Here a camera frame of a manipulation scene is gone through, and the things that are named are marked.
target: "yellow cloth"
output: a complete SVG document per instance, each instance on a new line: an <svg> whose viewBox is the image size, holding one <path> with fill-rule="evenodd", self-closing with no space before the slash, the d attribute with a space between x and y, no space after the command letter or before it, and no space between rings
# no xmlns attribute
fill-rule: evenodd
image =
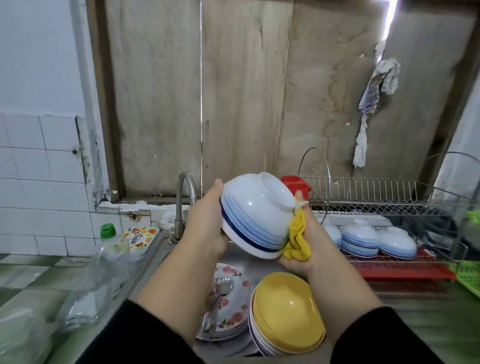
<svg viewBox="0 0 480 364"><path fill-rule="evenodd" d="M303 209L300 206L297 206L295 217L290 222L288 228L290 239L283 247L282 255L287 259L307 260L312 255L312 251L303 237L303 233L307 228L307 222Z"/></svg>

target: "metal faucet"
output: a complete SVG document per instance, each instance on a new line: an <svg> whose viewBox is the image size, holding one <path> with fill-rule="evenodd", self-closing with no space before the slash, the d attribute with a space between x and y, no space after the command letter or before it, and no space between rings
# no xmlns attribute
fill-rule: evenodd
<svg viewBox="0 0 480 364"><path fill-rule="evenodd" d="M182 172L180 173L179 179L177 181L177 213L175 215L175 224L173 228L173 240L179 241L183 235L183 220L181 217L181 201L182 201L182 194L183 194L183 182L187 180L188 191L190 194L190 206L192 206L195 201L197 201L197 192L195 190L195 181L193 180L192 175L190 172Z"/></svg>

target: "green plastic basket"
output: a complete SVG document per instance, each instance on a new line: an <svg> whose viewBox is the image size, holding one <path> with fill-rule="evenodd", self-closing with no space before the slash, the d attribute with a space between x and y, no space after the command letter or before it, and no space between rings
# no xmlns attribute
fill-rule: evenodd
<svg viewBox="0 0 480 364"><path fill-rule="evenodd" d="M464 261L453 267L457 280L480 298L480 262Z"/></svg>

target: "spoon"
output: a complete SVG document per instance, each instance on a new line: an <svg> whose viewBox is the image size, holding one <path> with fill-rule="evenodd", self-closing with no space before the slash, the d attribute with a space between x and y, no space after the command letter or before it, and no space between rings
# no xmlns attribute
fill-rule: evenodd
<svg viewBox="0 0 480 364"><path fill-rule="evenodd" d="M218 309L220 307L220 300L222 296L229 294L233 289L233 279L232 278L217 278L215 280L215 291L216 294L213 299L210 300L212 304L210 305L208 312L205 313L204 319L202 322L202 331L208 332L214 326L216 319L218 317Z"/></svg>

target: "wooden wall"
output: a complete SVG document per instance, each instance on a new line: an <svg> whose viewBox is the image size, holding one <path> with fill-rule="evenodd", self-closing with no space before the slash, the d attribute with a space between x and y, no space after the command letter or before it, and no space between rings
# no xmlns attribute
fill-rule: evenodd
<svg viewBox="0 0 480 364"><path fill-rule="evenodd" d="M397 11L384 58L401 63L398 90L369 118L354 170L385 1L203 0L201 34L199 0L107 2L128 194L174 195L182 170L204 190L296 174L311 146L338 177L417 178L477 17L429 4ZM316 153L302 174L326 175Z"/></svg>

